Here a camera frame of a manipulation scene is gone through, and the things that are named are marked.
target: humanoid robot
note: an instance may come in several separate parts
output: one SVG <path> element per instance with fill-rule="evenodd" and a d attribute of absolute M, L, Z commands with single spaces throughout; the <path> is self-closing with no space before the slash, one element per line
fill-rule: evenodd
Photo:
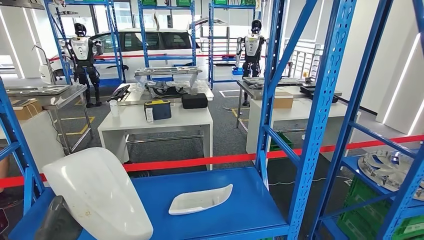
<path fill-rule="evenodd" d="M 78 78 L 80 84 L 87 85 L 87 90 L 85 90 L 87 108 L 98 107 L 102 105 L 99 90 L 100 74 L 94 67 L 94 57 L 103 54 L 102 42 L 99 40 L 92 41 L 89 37 L 86 37 L 87 29 L 83 24 L 75 23 L 73 26 L 76 36 L 69 40 L 69 46 L 75 64 L 74 80 L 76 81 Z M 91 103 L 87 74 L 94 87 L 95 104 Z"/>
<path fill-rule="evenodd" d="M 261 60 L 262 45 L 265 43 L 265 38 L 259 33 L 262 29 L 260 20 L 253 20 L 251 23 L 251 34 L 245 37 L 237 38 L 236 66 L 240 64 L 240 57 L 245 50 L 245 62 L 243 63 L 243 77 L 258 77 L 261 73 L 259 61 Z M 244 93 L 243 106 L 248 106 L 248 94 Z"/>

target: green crate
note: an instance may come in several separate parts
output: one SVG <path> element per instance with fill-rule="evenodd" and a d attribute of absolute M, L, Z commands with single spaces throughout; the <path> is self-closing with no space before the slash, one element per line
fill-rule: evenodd
<path fill-rule="evenodd" d="M 228 0 L 213 0 L 213 3 L 218 5 L 228 5 Z"/>
<path fill-rule="evenodd" d="M 284 133 L 280 131 L 277 131 L 276 133 L 291 149 L 293 148 L 293 142 L 290 141 L 290 139 L 286 135 L 284 135 Z M 271 139 L 269 151 L 273 152 L 273 151 L 279 151 L 279 150 L 281 150 L 280 147 L 277 145 L 277 143 L 273 139 Z"/>
<path fill-rule="evenodd" d="M 337 220 L 337 226 L 349 239 L 374 240 L 376 233 L 367 221 L 355 210 L 344 212 Z"/>
<path fill-rule="evenodd" d="M 158 1 L 157 0 L 141 0 L 143 5 L 149 5 L 149 6 L 157 6 Z"/>
<path fill-rule="evenodd" d="M 176 5 L 178 7 L 190 7 L 192 5 L 192 0 L 176 0 Z"/>
<path fill-rule="evenodd" d="M 255 6 L 256 0 L 241 0 L 241 5 Z"/>
<path fill-rule="evenodd" d="M 375 193 L 372 188 L 363 183 L 359 178 L 355 177 L 350 185 L 349 192 L 344 201 L 344 206 L 349 207 L 356 205 L 377 196 L 378 194 Z M 372 231 L 373 233 L 377 233 L 383 224 L 384 218 L 389 212 L 390 207 L 391 204 L 387 200 L 378 201 L 373 204 L 357 208 L 353 211 L 345 212 L 339 217 L 339 220 L 344 219 L 346 221 L 346 218 L 348 217 L 358 218 L 359 216 L 363 219 L 364 223 L 366 223 L 368 229 L 363 229 L 359 225 L 355 225 L 359 224 L 360 221 L 353 219 L 351 220 L 351 223 L 354 224 L 356 228 L 362 229 L 362 231 Z M 342 231 L 346 234 L 345 231 L 348 229 L 349 228 L 344 226 L 344 230 L 342 229 Z M 424 216 L 415 216 L 404 219 L 402 224 L 395 230 L 392 237 L 393 240 L 404 240 L 409 238 L 424 240 Z"/>

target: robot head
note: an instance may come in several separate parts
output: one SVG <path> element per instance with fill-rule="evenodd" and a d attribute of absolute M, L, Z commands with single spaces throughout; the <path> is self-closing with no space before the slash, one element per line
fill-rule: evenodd
<path fill-rule="evenodd" d="M 78 37 L 85 37 L 86 36 L 86 33 L 87 33 L 86 26 L 77 22 L 73 25 L 73 27 L 75 28 L 75 34 Z"/>
<path fill-rule="evenodd" d="M 262 29 L 262 22 L 260 20 L 253 20 L 252 21 L 252 34 L 258 34 Z"/>

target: car window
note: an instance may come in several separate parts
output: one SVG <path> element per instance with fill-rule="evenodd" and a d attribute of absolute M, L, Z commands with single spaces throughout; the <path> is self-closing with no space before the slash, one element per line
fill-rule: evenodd
<path fill-rule="evenodd" d="M 100 40 L 103 44 L 103 52 L 104 53 L 113 53 L 114 52 L 114 45 L 112 43 L 112 37 L 111 34 L 103 34 L 97 37 L 93 37 L 91 40 Z M 115 38 L 115 46 L 118 47 L 117 39 Z"/>
<path fill-rule="evenodd" d="M 147 32 L 147 49 L 159 49 L 159 36 L 155 32 Z M 142 34 L 140 32 L 127 32 L 124 37 L 124 51 L 141 51 L 143 50 Z"/>
<path fill-rule="evenodd" d="M 191 49 L 190 36 L 187 32 L 163 32 L 165 49 Z"/>

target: cardboard box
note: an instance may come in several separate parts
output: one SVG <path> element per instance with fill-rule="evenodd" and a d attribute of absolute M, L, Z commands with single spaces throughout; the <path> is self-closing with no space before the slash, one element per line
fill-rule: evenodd
<path fill-rule="evenodd" d="M 15 100 L 11 103 L 18 120 L 28 120 L 43 111 L 37 99 Z"/>
<path fill-rule="evenodd" d="M 286 91 L 276 91 L 274 97 L 274 109 L 291 109 L 294 96 Z"/>

